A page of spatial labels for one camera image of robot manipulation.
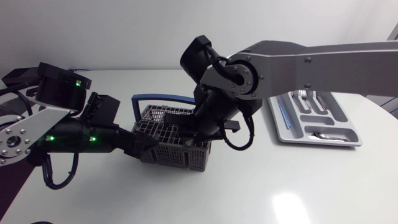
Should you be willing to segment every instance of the cutlery tray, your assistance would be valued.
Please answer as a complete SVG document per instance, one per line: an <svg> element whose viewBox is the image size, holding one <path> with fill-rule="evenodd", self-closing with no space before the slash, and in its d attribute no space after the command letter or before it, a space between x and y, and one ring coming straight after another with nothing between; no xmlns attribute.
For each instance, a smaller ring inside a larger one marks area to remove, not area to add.
<svg viewBox="0 0 398 224"><path fill-rule="evenodd" d="M307 91L306 100L300 97L298 92L268 98L282 142L332 146L362 145L354 125L330 92ZM315 133L346 141L322 139Z"/></svg>

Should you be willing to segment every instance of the utensil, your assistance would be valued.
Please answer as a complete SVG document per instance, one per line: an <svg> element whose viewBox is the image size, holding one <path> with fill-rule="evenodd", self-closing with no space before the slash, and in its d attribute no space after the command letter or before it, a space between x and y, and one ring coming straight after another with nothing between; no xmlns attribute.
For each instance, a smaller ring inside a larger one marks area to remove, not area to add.
<svg viewBox="0 0 398 224"><path fill-rule="evenodd" d="M282 113L282 117L284 118L284 121L285 121L285 124L286 124L286 128L290 129L292 127L292 125L290 124L290 121L289 121L289 119L287 117L287 114L286 114L284 106L282 105L282 103L280 103L279 100L278 100L278 105L279 105L280 112Z"/></svg>
<svg viewBox="0 0 398 224"><path fill-rule="evenodd" d="M323 110L327 110L328 107L326 106L326 103L323 101L322 97L319 95L319 93L317 92L316 98L319 102L319 104L321 105Z"/></svg>
<svg viewBox="0 0 398 224"><path fill-rule="evenodd" d="M314 132L314 135L320 139L324 140L340 140L340 141L348 141L348 139L343 139L343 138L336 138L336 137L331 137L331 136L326 136L322 133L319 133L317 131Z"/></svg>
<svg viewBox="0 0 398 224"><path fill-rule="evenodd" d="M308 102L307 91L306 90L299 90L298 97L304 100L304 103L309 109L312 109L311 104Z"/></svg>

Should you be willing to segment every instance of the white table surface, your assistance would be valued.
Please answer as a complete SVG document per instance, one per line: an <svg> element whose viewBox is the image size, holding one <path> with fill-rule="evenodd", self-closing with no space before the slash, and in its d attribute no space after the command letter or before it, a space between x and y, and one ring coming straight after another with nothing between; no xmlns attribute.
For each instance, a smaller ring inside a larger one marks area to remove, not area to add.
<svg viewBox="0 0 398 224"><path fill-rule="evenodd" d="M121 101L115 123L125 129L134 124L133 94L193 96L195 87L182 70L80 74L92 79L91 90ZM398 223L398 120L362 96L335 96L361 147L281 143L265 105L253 117L253 145L239 152L214 141L204 172L145 164L115 149L81 154L71 184L50 190L36 168L2 223ZM242 127L229 134L235 144L248 139ZM59 182L72 155L52 160Z"/></svg>

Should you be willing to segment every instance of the blue strip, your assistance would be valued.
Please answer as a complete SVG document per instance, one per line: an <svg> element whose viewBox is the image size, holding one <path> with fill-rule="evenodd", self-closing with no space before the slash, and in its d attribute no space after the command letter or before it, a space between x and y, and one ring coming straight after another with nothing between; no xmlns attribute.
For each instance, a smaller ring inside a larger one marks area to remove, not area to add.
<svg viewBox="0 0 398 224"><path fill-rule="evenodd" d="M136 122L141 120L141 112L138 104L138 101L141 100L164 100L164 101L174 101L174 102L195 105L195 99L186 96L169 95L169 94L136 94L133 95L131 98L132 110L134 111L134 117L136 118Z"/></svg>
<svg viewBox="0 0 398 224"><path fill-rule="evenodd" d="M394 97L393 99L391 99L391 100L389 100L389 101L387 101L387 102L383 103L383 104L382 104L382 105L380 105L380 106L384 106L384 105L386 105L386 104L390 103L391 101L393 101L394 99L396 99L396 97Z"/></svg>
<svg viewBox="0 0 398 224"><path fill-rule="evenodd" d="M390 111L390 113L397 111L398 108L393 109L392 111Z"/></svg>
<svg viewBox="0 0 398 224"><path fill-rule="evenodd" d="M292 125L290 124L290 121L289 121L289 119L288 119L288 117L286 115L285 109L284 109L284 107L282 106L282 103L280 103L279 100L278 100L278 105L279 105L280 112L282 112L282 116L284 117L286 128L290 129L292 127Z"/></svg>

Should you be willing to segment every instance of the dark blue handle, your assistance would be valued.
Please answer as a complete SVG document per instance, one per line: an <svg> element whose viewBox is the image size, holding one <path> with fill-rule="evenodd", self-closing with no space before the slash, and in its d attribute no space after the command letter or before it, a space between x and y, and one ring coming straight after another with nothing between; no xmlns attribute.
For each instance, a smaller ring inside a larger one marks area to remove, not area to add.
<svg viewBox="0 0 398 224"><path fill-rule="evenodd" d="M195 105L195 99L186 96L169 94L136 94L133 95L131 98L132 110L134 111L134 117L136 118L136 122L141 120L141 112L138 104L138 101L140 100L165 100Z"/></svg>

